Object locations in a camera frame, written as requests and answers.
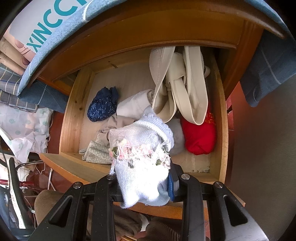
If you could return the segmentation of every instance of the white towel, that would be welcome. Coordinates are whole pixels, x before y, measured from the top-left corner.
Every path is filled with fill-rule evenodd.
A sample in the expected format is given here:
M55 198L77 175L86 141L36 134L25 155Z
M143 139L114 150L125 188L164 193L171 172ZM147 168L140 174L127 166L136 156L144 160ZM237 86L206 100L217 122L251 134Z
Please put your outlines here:
M118 104L116 114L136 120L140 119L145 108L152 104L153 95L154 91L149 89L125 99Z

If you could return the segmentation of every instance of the red cloth bundle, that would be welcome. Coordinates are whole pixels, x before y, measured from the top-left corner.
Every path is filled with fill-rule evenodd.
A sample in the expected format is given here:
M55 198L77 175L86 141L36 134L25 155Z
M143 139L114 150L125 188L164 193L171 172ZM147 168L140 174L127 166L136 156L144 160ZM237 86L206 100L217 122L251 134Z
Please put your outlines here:
M205 121L201 125L195 125L181 117L181 126L185 138L186 149L194 155L209 154L213 151L216 140L216 124L210 105L207 109Z

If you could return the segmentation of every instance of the black plastic bracket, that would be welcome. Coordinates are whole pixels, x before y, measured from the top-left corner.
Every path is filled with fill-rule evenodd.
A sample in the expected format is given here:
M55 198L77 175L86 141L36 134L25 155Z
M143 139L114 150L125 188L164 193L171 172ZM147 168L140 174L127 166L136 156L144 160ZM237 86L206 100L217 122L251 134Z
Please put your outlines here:
M205 240L203 200L207 201L212 241L267 241L267 237L235 196L221 182L200 183L171 165L174 201L183 201L182 241ZM113 202L123 202L115 176L73 186L52 208L29 241L86 240L89 202L94 202L91 240L115 241Z

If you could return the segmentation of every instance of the blue sparkly cloth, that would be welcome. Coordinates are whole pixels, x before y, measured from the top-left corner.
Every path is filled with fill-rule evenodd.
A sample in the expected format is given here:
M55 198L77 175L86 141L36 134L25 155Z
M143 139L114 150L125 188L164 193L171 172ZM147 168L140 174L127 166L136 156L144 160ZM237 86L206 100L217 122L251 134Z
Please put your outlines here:
M91 102L87 117L92 122L103 121L116 113L118 92L116 87L102 88Z

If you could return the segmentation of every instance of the screw head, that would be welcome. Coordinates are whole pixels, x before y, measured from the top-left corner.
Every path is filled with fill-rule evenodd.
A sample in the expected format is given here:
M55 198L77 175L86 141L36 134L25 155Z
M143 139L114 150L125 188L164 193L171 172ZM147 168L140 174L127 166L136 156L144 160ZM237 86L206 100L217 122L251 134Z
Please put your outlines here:
M223 183L222 182L215 182L214 186L217 188L222 188L223 187Z
M113 180L114 178L115 178L115 175L114 174L107 175L107 179L108 180Z
M75 183L73 184L73 187L74 187L75 189L80 188L81 186L82 186L82 183L81 183L81 182L75 182Z
M184 179L184 180L188 180L188 179L190 178L190 175L187 174L187 173L183 173L183 174L181 175L181 178Z

